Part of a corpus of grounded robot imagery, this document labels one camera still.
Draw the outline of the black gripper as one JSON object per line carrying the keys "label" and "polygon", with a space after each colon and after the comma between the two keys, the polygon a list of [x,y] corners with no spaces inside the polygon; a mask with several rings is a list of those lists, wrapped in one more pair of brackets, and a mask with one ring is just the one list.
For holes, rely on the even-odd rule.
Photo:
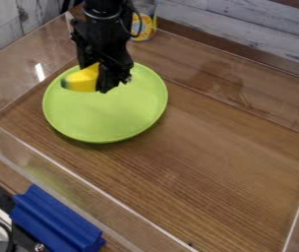
{"label": "black gripper", "polygon": [[86,17],[71,21],[79,65],[86,69],[96,63],[96,91],[103,94],[131,80],[134,61],[127,51],[131,23],[131,13],[120,13],[111,19]]}

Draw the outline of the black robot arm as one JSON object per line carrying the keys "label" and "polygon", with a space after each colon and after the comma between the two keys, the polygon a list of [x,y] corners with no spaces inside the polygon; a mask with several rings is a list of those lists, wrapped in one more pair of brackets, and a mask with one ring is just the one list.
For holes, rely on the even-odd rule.
{"label": "black robot arm", "polygon": [[127,43],[134,12],[131,0],[84,0],[86,19],[71,21],[79,65],[86,69],[99,64],[95,90],[103,94],[131,78],[134,61]]}

